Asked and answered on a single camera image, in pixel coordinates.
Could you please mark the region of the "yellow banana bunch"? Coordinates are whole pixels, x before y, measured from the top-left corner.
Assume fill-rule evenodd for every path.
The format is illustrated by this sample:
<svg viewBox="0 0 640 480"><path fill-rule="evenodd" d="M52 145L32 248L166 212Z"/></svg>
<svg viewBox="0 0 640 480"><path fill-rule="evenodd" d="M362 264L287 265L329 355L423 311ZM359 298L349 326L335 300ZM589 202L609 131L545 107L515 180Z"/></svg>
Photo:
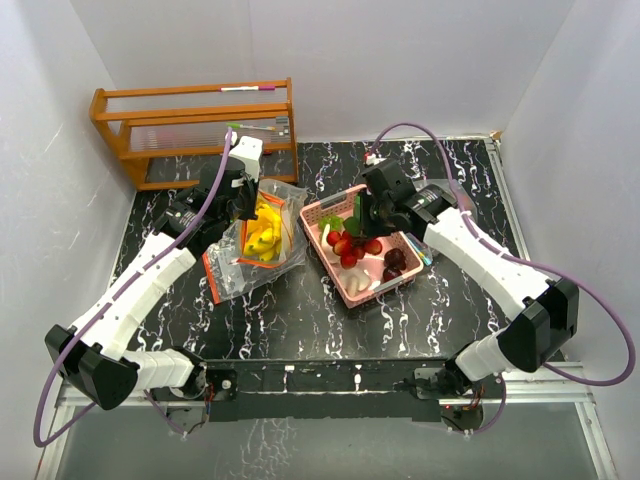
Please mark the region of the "yellow banana bunch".
<svg viewBox="0 0 640 480"><path fill-rule="evenodd" d="M282 219L269 203L259 200L256 218L246 222L243 256L252 261L272 263L279 259L282 240Z"/></svg>

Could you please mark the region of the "strawberry bunch with leaves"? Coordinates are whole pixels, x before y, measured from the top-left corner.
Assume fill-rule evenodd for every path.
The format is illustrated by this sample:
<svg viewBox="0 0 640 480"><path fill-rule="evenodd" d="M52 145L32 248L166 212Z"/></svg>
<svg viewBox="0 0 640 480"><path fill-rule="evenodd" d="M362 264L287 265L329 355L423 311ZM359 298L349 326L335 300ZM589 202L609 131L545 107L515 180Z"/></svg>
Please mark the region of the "strawberry bunch with leaves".
<svg viewBox="0 0 640 480"><path fill-rule="evenodd" d="M343 230L332 231L328 242L333 246L334 253L340 256L338 265L344 270L357 266L367 255L378 256L383 251L383 245L377 237L367 237L361 221L350 216L343 219Z"/></svg>

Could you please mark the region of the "blue zipper clear bag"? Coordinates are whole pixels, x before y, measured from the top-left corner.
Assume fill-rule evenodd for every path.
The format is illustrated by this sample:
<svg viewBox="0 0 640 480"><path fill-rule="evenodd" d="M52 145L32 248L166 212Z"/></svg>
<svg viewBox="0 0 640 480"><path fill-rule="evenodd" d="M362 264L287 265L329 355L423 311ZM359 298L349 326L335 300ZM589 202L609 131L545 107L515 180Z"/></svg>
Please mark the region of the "blue zipper clear bag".
<svg viewBox="0 0 640 480"><path fill-rule="evenodd" d="M477 208L464 188L446 179L414 181L416 193L407 201L417 241L459 264L472 241L465 221L476 227Z"/></svg>

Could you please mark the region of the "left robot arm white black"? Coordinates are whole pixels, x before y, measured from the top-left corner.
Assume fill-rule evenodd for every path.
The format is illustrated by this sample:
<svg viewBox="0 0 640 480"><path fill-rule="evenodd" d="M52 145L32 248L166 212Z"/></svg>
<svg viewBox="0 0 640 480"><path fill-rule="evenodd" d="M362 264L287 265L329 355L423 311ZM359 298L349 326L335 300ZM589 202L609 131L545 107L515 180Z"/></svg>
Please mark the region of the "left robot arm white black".
<svg viewBox="0 0 640 480"><path fill-rule="evenodd" d="M197 185L179 192L157 219L134 260L99 301L68 328L53 326L45 345L55 369L104 410L131 393L174 388L194 399L207 376L196 356L167 349L135 353L133 334L169 287L218 242L236 220L253 218L256 160L216 160Z"/></svg>

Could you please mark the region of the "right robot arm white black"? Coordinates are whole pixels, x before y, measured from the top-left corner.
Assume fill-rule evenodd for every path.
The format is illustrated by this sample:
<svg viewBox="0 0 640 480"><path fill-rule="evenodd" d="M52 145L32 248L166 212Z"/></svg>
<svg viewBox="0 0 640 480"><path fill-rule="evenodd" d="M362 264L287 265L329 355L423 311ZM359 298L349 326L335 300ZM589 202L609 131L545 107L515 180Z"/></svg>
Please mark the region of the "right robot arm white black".
<svg viewBox="0 0 640 480"><path fill-rule="evenodd" d="M442 394L471 395L483 379L534 372L577 331L579 289L528 265L482 232L462 196L433 183L418 186L395 160L368 157L366 188L354 208L367 237L402 232L444 255L498 304L506 327L463 347L429 380Z"/></svg>

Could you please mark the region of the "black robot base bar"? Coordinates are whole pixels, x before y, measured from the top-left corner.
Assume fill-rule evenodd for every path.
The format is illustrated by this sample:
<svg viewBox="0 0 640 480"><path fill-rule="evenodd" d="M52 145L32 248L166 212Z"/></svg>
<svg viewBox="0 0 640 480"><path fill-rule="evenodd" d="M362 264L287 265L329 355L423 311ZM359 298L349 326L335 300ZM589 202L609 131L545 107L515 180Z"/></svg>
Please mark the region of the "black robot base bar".
<svg viewBox="0 0 640 480"><path fill-rule="evenodd" d="M503 384L469 384L441 359L209 360L200 393L185 398L164 388L157 399L207 409L211 422L253 419L406 418L440 422L463 411L459 426L475 429L482 406L501 401Z"/></svg>

